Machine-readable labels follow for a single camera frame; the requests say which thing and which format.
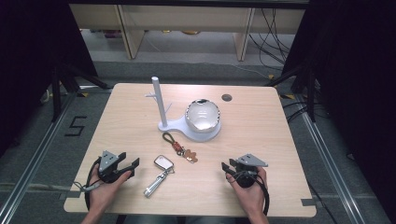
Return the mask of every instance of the wooden table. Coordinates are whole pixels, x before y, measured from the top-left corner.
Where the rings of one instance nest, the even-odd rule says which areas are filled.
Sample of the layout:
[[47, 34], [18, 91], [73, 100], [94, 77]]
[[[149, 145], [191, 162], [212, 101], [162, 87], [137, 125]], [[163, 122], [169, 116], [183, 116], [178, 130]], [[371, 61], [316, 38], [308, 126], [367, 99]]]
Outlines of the wooden table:
[[[189, 140], [182, 133], [171, 133], [186, 149], [197, 153], [191, 164], [179, 157], [162, 138], [157, 103], [145, 97], [154, 93], [151, 84], [118, 84], [107, 102], [90, 146], [78, 170], [76, 181], [85, 183], [92, 163], [108, 150], [127, 153], [119, 169], [136, 158], [140, 165], [135, 176], [120, 189], [109, 213], [155, 214], [178, 216], [244, 217], [233, 189], [221, 170], [247, 153], [266, 161], [271, 198], [270, 217], [313, 217], [315, 206], [303, 206], [302, 199], [312, 199], [304, 171], [275, 89], [270, 87], [236, 87], [205, 85], [161, 85], [167, 119], [179, 119], [189, 103], [205, 98], [218, 105], [221, 130], [204, 143]], [[230, 94], [230, 102], [222, 100]], [[169, 175], [148, 199], [145, 188], [162, 171], [153, 161], [164, 155], [175, 164]], [[68, 198], [67, 212], [87, 212], [84, 196]]]

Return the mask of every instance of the wrist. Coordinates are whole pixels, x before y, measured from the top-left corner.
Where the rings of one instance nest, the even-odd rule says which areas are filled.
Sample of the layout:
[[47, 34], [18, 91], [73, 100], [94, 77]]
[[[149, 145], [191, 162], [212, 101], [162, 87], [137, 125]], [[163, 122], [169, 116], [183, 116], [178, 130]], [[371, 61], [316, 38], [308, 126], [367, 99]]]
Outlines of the wrist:
[[247, 213], [247, 218], [251, 224], [268, 223], [267, 216], [262, 211], [249, 212]]

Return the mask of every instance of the silver bowl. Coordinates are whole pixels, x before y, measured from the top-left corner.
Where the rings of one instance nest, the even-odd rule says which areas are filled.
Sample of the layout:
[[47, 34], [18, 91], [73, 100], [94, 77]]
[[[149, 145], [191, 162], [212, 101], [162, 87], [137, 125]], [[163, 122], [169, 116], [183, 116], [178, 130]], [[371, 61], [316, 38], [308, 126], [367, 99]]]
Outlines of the silver bowl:
[[210, 133], [219, 124], [220, 111], [217, 105], [206, 99], [195, 100], [186, 110], [186, 122], [197, 133]]

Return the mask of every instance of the metal key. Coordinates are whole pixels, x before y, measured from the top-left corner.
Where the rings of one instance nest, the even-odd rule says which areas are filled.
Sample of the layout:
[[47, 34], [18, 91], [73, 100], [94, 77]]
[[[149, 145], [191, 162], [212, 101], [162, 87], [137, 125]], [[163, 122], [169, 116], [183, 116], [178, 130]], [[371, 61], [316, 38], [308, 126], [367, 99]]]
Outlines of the metal key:
[[148, 198], [155, 189], [157, 189], [160, 184], [165, 180], [165, 178], [168, 176], [168, 174], [172, 174], [174, 173], [174, 164], [169, 161], [165, 156], [160, 155], [157, 157], [157, 159], [155, 159], [154, 163], [163, 170], [163, 172], [160, 175], [157, 175], [157, 178], [154, 180], [154, 182], [152, 182], [152, 184], [150, 184], [144, 194], [145, 196]]

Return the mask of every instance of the key ring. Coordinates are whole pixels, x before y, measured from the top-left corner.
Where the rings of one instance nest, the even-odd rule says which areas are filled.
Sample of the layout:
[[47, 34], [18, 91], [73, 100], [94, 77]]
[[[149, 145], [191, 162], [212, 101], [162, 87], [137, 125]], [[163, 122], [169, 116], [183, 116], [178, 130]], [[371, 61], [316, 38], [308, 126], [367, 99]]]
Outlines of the key ring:
[[184, 148], [173, 138], [172, 134], [170, 133], [163, 133], [163, 140], [166, 142], [170, 143], [172, 145], [172, 148], [175, 150], [176, 154], [178, 156], [182, 156], [183, 152], [185, 151]]
[[198, 159], [196, 159], [196, 153], [191, 152], [191, 150], [189, 150], [189, 149], [186, 150], [184, 147], [182, 147], [177, 141], [175, 141], [172, 134], [170, 134], [168, 132], [164, 132], [163, 140], [165, 140], [166, 142], [168, 142], [172, 145], [172, 148], [175, 150], [175, 152], [178, 156], [184, 157], [190, 163], [195, 163], [198, 161]]

